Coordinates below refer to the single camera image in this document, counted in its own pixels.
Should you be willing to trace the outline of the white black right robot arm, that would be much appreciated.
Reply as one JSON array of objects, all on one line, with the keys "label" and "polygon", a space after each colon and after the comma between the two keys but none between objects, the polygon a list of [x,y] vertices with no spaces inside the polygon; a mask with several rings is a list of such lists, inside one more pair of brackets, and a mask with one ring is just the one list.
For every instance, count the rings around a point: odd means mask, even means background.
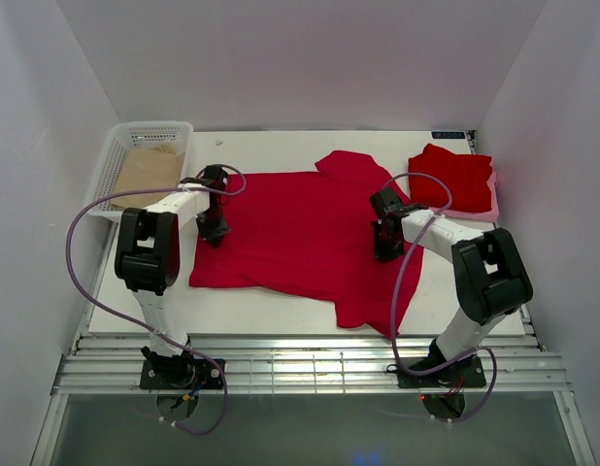
[{"label": "white black right robot arm", "polygon": [[[421,204],[406,205],[391,187],[373,194],[370,204],[377,216],[373,222],[374,255],[381,262],[403,259],[391,297],[387,333],[397,372],[450,385],[463,373],[462,360],[472,358],[490,331],[533,297],[515,240],[502,227],[482,231]],[[397,306],[406,269],[418,248],[430,250],[451,264],[458,308],[430,345],[428,355],[407,366],[396,342]]]}]

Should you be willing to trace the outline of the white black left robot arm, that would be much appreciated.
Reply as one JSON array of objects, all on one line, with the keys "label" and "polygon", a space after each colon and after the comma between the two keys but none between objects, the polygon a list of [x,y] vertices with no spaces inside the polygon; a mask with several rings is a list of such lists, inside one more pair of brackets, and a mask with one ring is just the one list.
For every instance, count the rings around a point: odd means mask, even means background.
[{"label": "white black left robot arm", "polygon": [[198,177],[183,179],[178,192],[121,215],[115,273],[151,328],[150,344],[141,353],[153,373],[173,387],[185,387],[195,376],[182,314],[169,291],[181,271],[180,232],[191,223],[208,245],[220,246],[230,231],[221,203],[228,179],[222,167],[210,165]]}]

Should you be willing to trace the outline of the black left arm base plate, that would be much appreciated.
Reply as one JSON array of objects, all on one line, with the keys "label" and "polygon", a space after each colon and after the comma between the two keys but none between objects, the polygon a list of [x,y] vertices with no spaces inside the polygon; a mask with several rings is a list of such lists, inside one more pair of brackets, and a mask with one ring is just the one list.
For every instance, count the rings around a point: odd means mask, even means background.
[{"label": "black left arm base plate", "polygon": [[201,387],[207,390],[223,388],[221,370],[223,359],[216,359],[218,368],[204,359],[188,359],[179,362],[151,363],[146,360],[142,367],[139,387],[144,390],[185,390]]}]

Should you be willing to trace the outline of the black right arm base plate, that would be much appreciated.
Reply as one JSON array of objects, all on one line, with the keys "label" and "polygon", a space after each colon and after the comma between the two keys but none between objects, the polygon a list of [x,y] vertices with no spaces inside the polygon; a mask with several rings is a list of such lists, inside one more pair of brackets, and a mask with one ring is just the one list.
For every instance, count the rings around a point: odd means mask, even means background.
[{"label": "black right arm base plate", "polygon": [[389,374],[397,378],[399,388],[483,388],[486,379],[481,360],[470,356],[450,367],[430,375],[413,377],[400,371],[395,364],[386,367]]}]

